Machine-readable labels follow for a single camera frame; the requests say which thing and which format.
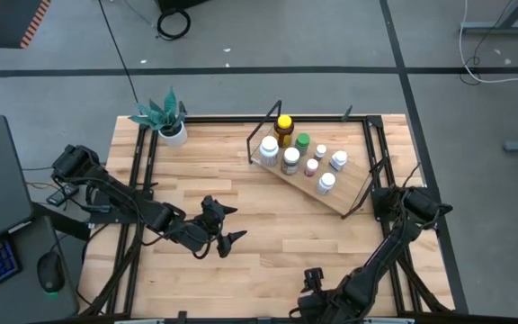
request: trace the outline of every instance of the yellow bottle cap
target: yellow bottle cap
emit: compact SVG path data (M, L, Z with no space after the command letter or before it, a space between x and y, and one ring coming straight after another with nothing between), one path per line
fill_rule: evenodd
M291 127L291 117L289 115L281 115L277 119L277 125L279 128L288 129Z

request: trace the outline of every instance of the white pot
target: white pot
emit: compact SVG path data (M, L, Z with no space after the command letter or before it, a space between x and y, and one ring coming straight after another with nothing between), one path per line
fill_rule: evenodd
M187 141L187 130L185 125L181 121L181 130L176 133L174 136L165 136L161 131L159 131L159 135L165 139L165 144L170 147L180 147Z

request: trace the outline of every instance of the computer mouse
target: computer mouse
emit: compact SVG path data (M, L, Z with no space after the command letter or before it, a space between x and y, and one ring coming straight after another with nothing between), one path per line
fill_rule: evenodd
M47 293L56 293L65 284L61 256L50 251L40 257L37 262L37 276L40 279L41 288Z

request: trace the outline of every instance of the white cable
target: white cable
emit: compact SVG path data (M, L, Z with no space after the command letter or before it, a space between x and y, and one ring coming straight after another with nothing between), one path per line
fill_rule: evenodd
M467 63L465 63L465 58L463 57L463 46L462 46L462 43L463 43L463 25L467 21L468 1L469 0L465 0L465 14L463 15L463 22L460 25L460 31L459 31L459 53L460 53L460 60L463 63L463 67L465 67L465 69L467 70L467 72L469 72L469 75L472 78L474 78L475 80L477 80L480 83L493 84L493 83L502 83L502 82L509 82L509 81L518 81L518 77L510 78L510 79L504 79L504 80L481 80L480 78L478 78L475 75L473 75L473 72L471 72L469 67L467 67Z

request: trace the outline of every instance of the white bottle cap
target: white bottle cap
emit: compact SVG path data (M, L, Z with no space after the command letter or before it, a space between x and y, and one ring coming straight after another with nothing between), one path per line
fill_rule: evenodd
M285 162L287 163L295 163L299 160L299 150L296 148L287 148L285 149Z
M327 147L323 144L317 145L317 155L323 156L327 152Z
M277 140L273 136L267 136L261 141L261 147L264 150L271 152L277 148Z
M307 169L317 170L318 167L319 167L319 162L317 162L314 158L310 158L307 161Z
M335 184L335 176L331 173L325 173L321 176L321 182L324 186L330 187Z
M333 159L337 161L339 164L344 164L347 162L347 152L345 151L336 151L333 155Z

